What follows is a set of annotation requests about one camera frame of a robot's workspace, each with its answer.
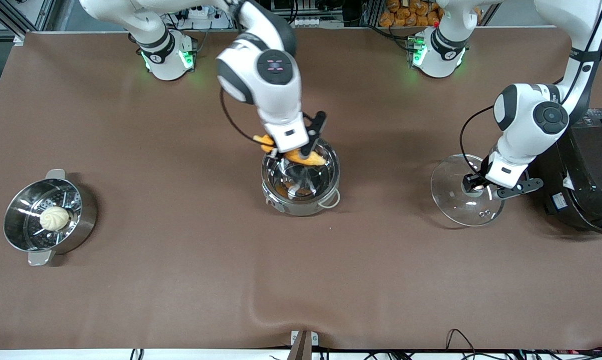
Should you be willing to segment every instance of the control panel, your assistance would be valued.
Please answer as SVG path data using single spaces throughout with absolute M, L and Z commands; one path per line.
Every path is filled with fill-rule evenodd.
M 589 109 L 585 116 L 572 125 L 573 128 L 602 127 L 602 109 Z

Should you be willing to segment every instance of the pot handle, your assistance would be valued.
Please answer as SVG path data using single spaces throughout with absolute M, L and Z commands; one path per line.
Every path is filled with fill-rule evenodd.
M 54 168 L 47 172 L 46 179 L 65 179 L 65 170 L 62 168 Z
M 54 250 L 45 252 L 29 252 L 27 253 L 27 263 L 31 267 L 40 267 L 52 260 L 54 254 L 56 254 L 56 251 Z

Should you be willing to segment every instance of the black cable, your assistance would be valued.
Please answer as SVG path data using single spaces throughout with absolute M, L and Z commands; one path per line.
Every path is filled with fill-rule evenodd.
M 137 349 L 132 349 L 132 353 L 130 354 L 130 360 L 132 360 L 134 358 L 134 354 L 136 353 Z M 143 360 L 143 355 L 145 354 L 145 349 L 138 349 L 139 350 L 139 356 L 136 358 L 136 360 Z
M 478 116 L 479 114 L 482 114 L 483 112 L 486 112 L 488 109 L 483 109 L 479 112 L 477 112 L 476 114 L 474 114 L 472 117 Z M 465 156 L 465 151 L 463 151 L 463 157 L 465 158 L 465 161 L 467 162 L 467 164 L 470 164 L 470 161 L 467 160 L 467 157 Z M 470 346 L 470 348 L 472 349 L 472 360 L 474 360 L 474 357 L 476 356 L 476 349 L 474 349 L 474 345 L 472 345 L 472 342 L 470 342 L 470 340 L 467 338 L 467 336 L 465 336 L 465 334 L 463 333 L 463 331 L 458 330 L 458 328 L 453 328 L 452 330 L 450 330 L 447 333 L 447 344 L 445 344 L 445 350 L 448 350 L 450 348 L 450 344 L 452 343 L 452 338 L 454 337 L 454 333 L 459 333 L 463 339 L 465 339 L 465 341 L 467 342 L 467 344 Z
M 465 132 L 465 128 L 467 128 L 467 125 L 470 123 L 470 121 L 472 121 L 475 117 L 479 116 L 480 114 L 483 114 L 484 112 L 491 110 L 494 108 L 494 105 L 486 107 L 485 109 L 473 114 L 472 116 L 470 116 L 469 119 L 467 119 L 467 121 L 465 121 L 465 123 L 463 124 L 463 127 L 461 128 L 461 133 L 459 134 L 459 145 L 461 146 L 461 154 L 463 154 L 463 158 L 465 159 L 465 162 L 467 163 L 467 166 L 470 167 L 470 169 L 472 170 L 472 172 L 478 176 L 480 176 L 483 180 L 487 181 L 487 179 L 481 175 L 478 171 L 476 171 L 476 169 L 474 169 L 474 166 L 472 166 L 472 164 L 470 163 L 470 160 L 467 158 L 467 153 L 465 153 L 465 148 L 463 147 L 463 133 Z
M 225 105 L 225 97 L 223 96 L 225 94 L 225 90 L 223 89 L 223 87 L 221 87 L 221 93 L 219 94 L 219 98 L 221 100 L 221 107 L 223 108 L 223 113 L 225 114 L 225 117 L 227 117 L 227 120 L 230 121 L 230 124 L 232 125 L 232 127 L 237 130 L 237 132 L 239 132 L 239 134 L 243 135 L 244 138 L 248 139 L 251 142 L 254 142 L 256 144 L 259 145 L 265 145 L 265 146 L 273 146 L 275 147 L 276 145 L 270 145 L 268 143 L 262 143 L 261 141 L 257 141 L 255 139 L 253 139 L 250 135 L 246 134 L 245 132 L 243 132 L 243 130 L 241 130 L 236 123 L 234 122 L 234 120 L 232 120 L 232 117 L 230 116 L 230 112 L 227 111 L 227 106 Z
M 598 31 L 598 27 L 601 25 L 601 21 L 602 21 L 602 9 L 601 9 L 601 12 L 598 14 L 598 20 L 596 21 L 596 25 L 594 26 L 594 30 L 592 31 L 592 36 L 589 37 L 589 41 L 587 42 L 587 45 L 584 49 L 585 52 L 589 51 L 589 47 L 590 47 L 590 45 L 592 45 L 592 42 L 594 41 L 596 32 Z M 581 68 L 582 65 L 583 65 L 583 62 L 581 61 L 579 63 L 579 68 L 577 69 L 577 75 L 574 77 L 574 80 L 572 81 L 572 85 L 570 86 L 568 93 L 566 93 L 565 98 L 563 98 L 563 101 L 561 101 L 561 105 L 565 104 L 565 102 L 570 97 L 572 91 L 574 90 L 574 87 L 577 84 L 577 80 L 579 80 L 579 75 L 582 72 L 582 68 Z
M 494 10 L 490 12 L 489 16 L 486 16 L 485 18 L 483 18 L 483 21 L 481 21 L 481 26 L 482 27 L 486 27 L 490 23 L 490 21 L 492 20 L 492 18 L 494 18 L 494 14 L 496 14 L 497 11 L 499 11 L 499 7 L 501 5 L 502 4 L 495 4 L 495 5 L 493 5 L 494 6 Z
M 292 23 L 292 17 L 294 16 L 294 0 L 290 0 L 290 16 L 287 18 L 287 23 Z
M 390 356 L 390 359 L 392 358 L 392 356 L 394 356 L 394 358 L 396 358 L 396 360 L 412 360 L 412 355 L 414 355 L 414 353 L 406 353 L 405 351 L 398 351 L 398 350 L 391 350 L 388 353 L 388 356 Z
M 294 0 L 294 18 L 292 19 L 292 23 L 296 21 L 296 17 L 299 15 L 299 0 Z
M 403 50 L 410 52 L 410 50 L 406 47 L 404 47 L 403 45 L 401 45 L 401 43 L 399 43 L 399 41 L 396 39 L 397 37 L 394 36 L 394 34 L 392 34 L 392 25 L 387 27 L 387 31 L 390 32 L 390 36 L 392 37 L 392 40 L 394 41 L 394 43 L 396 44 L 396 46 L 398 46 L 399 48 L 402 48 Z
M 474 359 L 475 356 L 485 356 L 486 358 L 491 358 L 491 359 L 494 359 L 494 360 L 504 360 L 502 357 L 490 355 L 490 354 L 484 353 L 484 352 L 470 353 L 468 355 L 465 355 L 463 358 L 461 358 L 461 360 L 467 360 L 469 358 Z
M 388 34 L 387 32 L 380 30 L 378 27 L 375 27 L 373 25 L 366 24 L 366 25 L 364 25 L 364 27 L 372 29 L 375 32 L 377 32 L 378 34 L 383 35 L 384 37 L 386 37 L 388 39 L 397 39 L 397 40 L 403 40 L 403 41 L 408 39 L 407 36 L 398 36 L 398 35 L 394 35 L 394 34 Z

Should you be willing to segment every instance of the green indicator light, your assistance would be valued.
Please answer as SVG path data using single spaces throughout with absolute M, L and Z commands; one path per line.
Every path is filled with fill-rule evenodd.
M 143 61 L 145 62 L 145 67 L 150 70 L 150 60 L 141 52 L 141 57 L 143 57 Z
M 179 57 L 181 58 L 181 61 L 183 62 L 183 65 L 186 68 L 192 67 L 192 55 L 189 54 L 189 52 L 182 52 L 181 50 L 179 50 Z
M 416 66 L 420 66 L 423 63 L 423 59 L 425 58 L 426 54 L 427 54 L 427 45 L 422 45 L 422 47 L 414 55 L 414 62 L 413 63 Z

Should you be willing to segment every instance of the cable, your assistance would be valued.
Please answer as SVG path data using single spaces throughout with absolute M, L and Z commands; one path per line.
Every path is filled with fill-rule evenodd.
M 210 30 L 212 30 L 212 22 L 210 21 L 210 27 L 207 28 L 205 32 L 205 36 L 203 36 L 203 41 L 201 41 L 201 46 L 196 49 L 196 54 L 200 53 L 203 50 L 203 45 L 205 45 L 205 41 L 207 40 L 207 35 L 210 34 Z
M 375 27 L 373 25 L 366 24 L 366 25 L 364 25 L 364 27 L 370 28 L 370 29 L 374 30 L 375 32 L 377 32 L 378 34 L 383 35 L 384 37 L 387 37 L 388 39 L 397 39 L 397 40 L 404 40 L 404 41 L 408 39 L 407 36 L 397 36 L 394 34 L 388 34 L 387 32 L 384 32 L 383 30 L 380 30 L 378 27 Z
M 170 19 L 170 22 L 172 23 L 172 26 L 173 26 L 173 27 L 176 29 L 176 28 L 177 28 L 177 25 L 174 23 L 174 20 L 172 20 L 172 15 L 171 15 L 171 14 L 169 14 L 169 13 L 162 14 L 161 18 L 162 18 L 163 20 L 165 20 L 164 16 L 167 16 L 167 17 L 168 17 L 168 19 Z
M 265 146 L 272 146 L 266 143 L 262 143 L 260 141 L 257 141 L 255 139 L 253 139 L 250 135 L 246 134 L 245 132 L 243 132 L 243 130 L 241 130 L 236 123 L 234 122 L 234 120 L 232 120 L 232 117 L 230 116 L 230 112 L 227 111 L 227 106 L 225 105 L 225 89 L 223 89 L 223 87 L 221 86 L 221 93 L 219 94 L 219 98 L 221 100 L 221 107 L 223 108 L 223 113 L 225 114 L 225 117 L 227 117 L 227 120 L 230 121 L 230 124 L 232 125 L 232 127 L 237 130 L 237 132 L 239 132 L 239 134 L 243 135 L 244 138 L 248 139 L 251 142 L 254 142 L 256 144 L 259 145 L 265 145 Z
M 465 128 L 467 128 L 467 125 L 470 123 L 470 121 L 472 121 L 475 117 L 479 116 L 480 114 L 483 114 L 484 112 L 486 112 L 488 110 L 491 110 L 491 109 L 494 109 L 494 105 L 486 107 L 485 109 L 483 109 L 483 110 L 481 110 L 479 112 L 476 112 L 475 114 L 473 114 L 472 116 L 470 116 L 470 118 L 467 119 L 467 121 L 465 121 L 465 123 L 463 124 L 463 127 L 461 128 L 461 133 L 459 134 L 459 145 L 461 146 L 461 153 L 463 154 L 463 158 L 465 159 L 465 162 L 467 163 L 467 166 L 470 167 L 470 169 L 472 170 L 472 172 L 474 174 L 480 176 L 486 182 L 488 180 L 483 175 L 481 175 L 478 171 L 476 171 L 476 169 L 474 169 L 474 166 L 472 166 L 472 163 L 467 158 L 467 153 L 465 153 L 465 148 L 463 147 L 463 133 L 465 132 Z
M 390 32 L 390 36 L 392 37 L 392 40 L 394 41 L 394 43 L 396 44 L 396 46 L 398 46 L 399 48 L 402 48 L 403 50 L 410 52 L 410 50 L 406 47 L 404 47 L 403 45 L 401 45 L 401 43 L 399 43 L 399 41 L 396 39 L 396 36 L 394 36 L 394 34 L 392 34 L 392 25 L 387 27 L 387 31 Z
M 292 17 L 294 16 L 294 0 L 290 0 L 290 16 L 287 18 L 287 23 L 291 24 L 292 21 Z
M 479 112 L 477 112 L 476 114 L 474 114 L 470 119 L 478 116 L 479 114 L 482 114 L 483 112 L 488 111 L 487 109 L 483 109 Z M 470 168 L 472 168 L 472 166 L 470 165 L 470 161 L 467 160 L 467 157 L 465 156 L 465 151 L 463 152 L 463 157 L 465 158 L 465 161 L 467 162 L 467 164 L 470 166 Z M 452 342 L 452 338 L 454 337 L 454 333 L 459 333 L 463 339 L 465 339 L 465 341 L 467 342 L 467 344 L 470 346 L 470 348 L 472 349 L 472 360 L 474 360 L 474 358 L 476 357 L 476 349 L 474 349 L 474 345 L 472 345 L 472 343 L 470 342 L 470 340 L 467 338 L 467 336 L 465 336 L 465 334 L 463 333 L 463 331 L 458 330 L 458 328 L 453 328 L 452 330 L 450 330 L 447 333 L 447 343 L 445 344 L 445 350 L 448 350 L 450 348 L 450 344 Z
M 596 25 L 594 26 L 594 30 L 592 31 L 592 35 L 589 37 L 589 41 L 587 42 L 587 45 L 584 49 L 585 52 L 589 51 L 589 47 L 590 45 L 592 45 L 592 42 L 594 41 L 594 37 L 596 36 L 596 32 L 598 31 L 598 27 L 600 26 L 602 21 L 602 9 L 601 12 L 598 14 L 598 20 L 596 21 Z M 570 86 L 570 89 L 568 90 L 568 93 L 566 93 L 565 98 L 563 98 L 563 101 L 561 101 L 561 105 L 565 104 L 565 102 L 568 100 L 568 98 L 570 97 L 572 91 L 574 90 L 574 87 L 577 84 L 577 80 L 579 80 L 579 76 L 580 73 L 582 71 L 581 66 L 583 65 L 583 62 L 580 61 L 579 62 L 579 69 L 577 70 L 577 75 L 574 77 L 574 80 L 572 80 L 572 85 Z
M 355 21 L 358 21 L 358 20 L 360 20 L 361 18 L 362 18 L 362 15 L 361 15 L 361 16 L 359 16 L 358 18 L 355 18 L 355 19 L 353 19 L 353 20 L 343 20 L 343 24 L 344 24 L 344 23 L 348 23 L 348 24 L 350 24 L 350 23 L 353 23 L 353 22 L 355 22 Z
M 387 354 L 390 357 L 390 359 L 392 358 L 392 356 L 394 356 L 394 358 L 396 358 L 396 360 L 412 360 L 412 355 L 414 355 L 414 353 L 408 354 L 405 351 L 398 351 L 398 350 L 391 350 Z
M 490 355 L 490 354 L 484 353 L 484 352 L 475 352 L 475 353 L 471 353 L 469 355 L 465 355 L 465 356 L 463 356 L 463 358 L 461 358 L 461 360 L 467 360 L 469 358 L 474 359 L 475 356 L 485 356 L 487 358 L 491 358 L 491 359 L 494 359 L 494 360 L 504 360 L 502 357 Z
M 134 354 L 136 353 L 137 349 L 132 349 L 132 353 L 130 354 L 130 360 L 132 360 L 134 358 Z M 138 349 L 139 350 L 139 356 L 136 358 L 136 360 L 143 360 L 143 354 L 145 353 L 145 349 Z
M 296 17 L 299 15 L 299 0 L 294 0 L 294 18 L 292 19 L 292 23 L 296 21 Z

